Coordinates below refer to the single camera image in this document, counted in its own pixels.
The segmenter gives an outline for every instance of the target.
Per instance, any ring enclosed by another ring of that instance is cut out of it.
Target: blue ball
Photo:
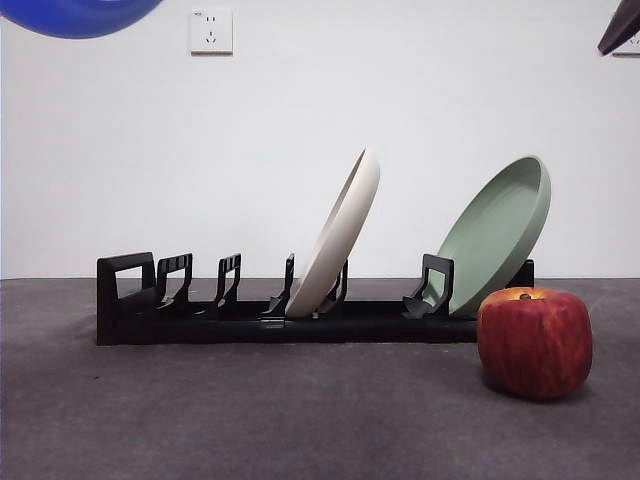
[[[55,37],[90,38],[140,20],[162,0],[0,0],[0,12],[30,30]]]

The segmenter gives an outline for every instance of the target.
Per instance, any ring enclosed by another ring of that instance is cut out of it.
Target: gray carpet
[[[554,403],[500,392],[473,344],[96,347],[94,281],[3,281],[2,479],[640,478],[640,280],[539,283],[594,333],[587,384]]]

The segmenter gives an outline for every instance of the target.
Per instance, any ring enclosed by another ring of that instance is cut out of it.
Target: green plate
[[[538,240],[550,203],[549,174],[535,157],[513,162],[476,195],[438,251],[454,261],[452,315],[475,317],[482,300],[509,283]],[[424,292],[429,303],[443,290],[435,273]]]

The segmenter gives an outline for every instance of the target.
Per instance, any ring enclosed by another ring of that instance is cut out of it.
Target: dish rack divider
[[[348,262],[317,310],[306,318],[288,318],[295,257],[285,261],[282,292],[268,301],[238,300],[242,257],[220,259],[212,301],[189,300],[193,255],[158,261],[151,252],[101,258],[97,262],[97,344],[155,343],[289,343],[289,342],[475,342],[476,321],[449,314],[454,262],[424,254],[420,285],[402,300],[346,300]],[[142,267],[142,288],[119,297],[116,273]],[[167,276],[184,270],[184,280],[166,297]],[[423,299],[429,273],[444,275],[443,292],[433,303]],[[227,275],[233,281],[227,288]],[[506,287],[534,282],[534,263],[527,260]]]

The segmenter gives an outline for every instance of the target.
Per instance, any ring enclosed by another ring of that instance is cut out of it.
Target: apple
[[[478,312],[478,352],[507,390],[562,397],[589,375],[591,322],[584,302],[549,288],[514,287],[489,295]]]

